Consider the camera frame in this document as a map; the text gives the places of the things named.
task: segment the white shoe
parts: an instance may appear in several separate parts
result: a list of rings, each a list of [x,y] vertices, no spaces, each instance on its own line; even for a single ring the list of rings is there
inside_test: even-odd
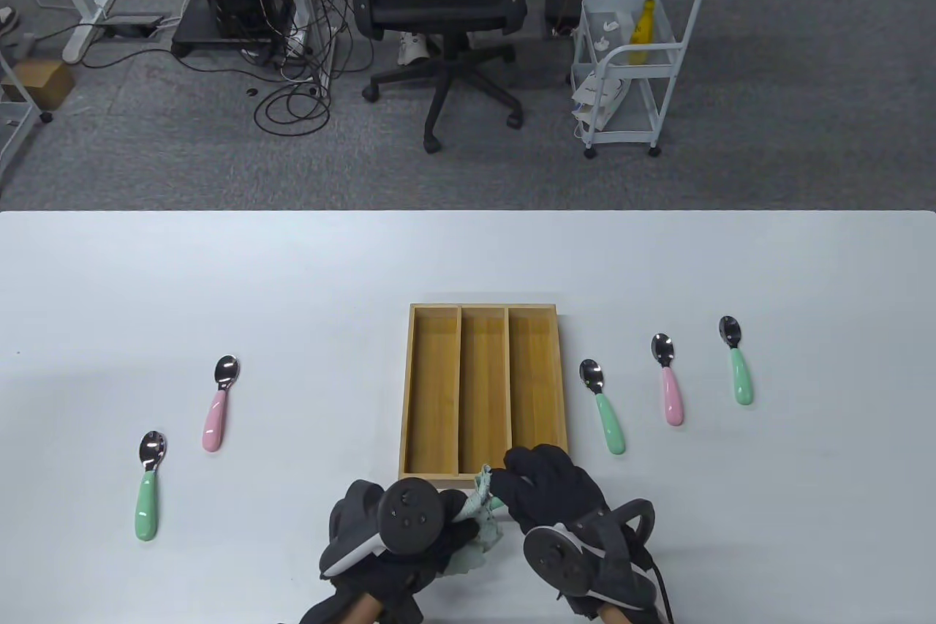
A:
[[[0,7],[0,36],[12,31],[18,20],[19,16],[12,7]]]
[[[429,57],[426,46],[426,37],[422,34],[411,34],[408,31],[400,35],[400,53],[397,55],[397,65],[408,66]]]

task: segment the yellow bottle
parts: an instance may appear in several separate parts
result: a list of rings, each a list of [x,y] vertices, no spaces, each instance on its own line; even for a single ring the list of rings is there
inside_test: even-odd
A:
[[[641,21],[634,28],[631,34],[631,43],[653,43],[653,10],[656,8],[656,1],[648,0],[644,2],[644,11]],[[631,53],[631,65],[642,66],[646,63],[646,51],[634,51]]]

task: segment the gray carpet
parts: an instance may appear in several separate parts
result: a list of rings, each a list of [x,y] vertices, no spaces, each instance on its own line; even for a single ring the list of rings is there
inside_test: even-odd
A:
[[[74,21],[0,0],[10,3],[40,34]],[[428,156],[428,86],[387,88],[368,105],[366,75],[347,75],[322,132],[277,138],[251,120],[258,98],[246,92],[262,95],[263,83],[152,53],[76,69],[56,121],[7,170],[0,208],[934,208],[936,1],[705,0],[662,158],[606,146],[594,162],[572,136],[570,48],[541,40],[541,3],[512,37],[518,63],[491,67],[524,103],[521,132],[500,105],[458,88],[436,132],[445,148]],[[40,55],[62,45],[44,42]],[[98,45],[88,60],[138,48]],[[395,41],[375,49],[378,69],[394,63]],[[367,58],[358,40],[351,62]],[[236,56],[192,62],[245,67]]]

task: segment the gloved hand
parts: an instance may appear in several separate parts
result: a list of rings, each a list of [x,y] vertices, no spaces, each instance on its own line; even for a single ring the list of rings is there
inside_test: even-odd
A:
[[[383,490],[377,486],[374,488],[370,498],[379,500]],[[380,556],[365,557],[344,573],[331,578],[335,594],[307,611],[301,624],[331,624],[339,621],[364,593],[383,605],[380,621],[384,624],[397,621],[418,624],[422,621],[422,614],[412,601],[412,595],[434,581],[448,567],[448,561],[455,551],[478,536],[478,522],[474,519],[452,523],[467,496],[459,490],[445,490],[441,497],[445,508],[445,526],[429,548],[414,556],[398,556],[384,551]]]
[[[535,449],[513,448],[504,456],[505,469],[491,471],[491,493],[500,498],[510,516],[525,533],[533,527],[572,524],[593,511],[608,509],[601,488],[585,470],[572,463],[558,446],[542,444]],[[645,571],[653,560],[646,547],[636,540],[634,530],[624,525],[632,563]],[[604,601],[592,597],[566,597],[576,614],[590,620],[598,616]],[[632,624],[658,624],[658,611],[624,611]]]
[[[401,597],[423,590],[448,567],[455,551],[478,536],[478,522],[474,519],[452,523],[468,498],[465,493],[445,490],[441,497],[445,507],[445,526],[429,548],[415,556],[397,556],[389,551],[380,556],[368,556],[332,578],[332,584],[366,592],[385,609],[393,609]]]
[[[510,449],[504,465],[506,469],[491,471],[491,493],[506,505],[524,534],[608,507],[601,488],[558,446]]]

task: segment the wooden cutlery tray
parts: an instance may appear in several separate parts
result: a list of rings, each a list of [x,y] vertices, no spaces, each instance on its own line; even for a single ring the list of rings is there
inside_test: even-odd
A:
[[[512,446],[568,449],[554,305],[412,305],[400,476],[471,487]]]

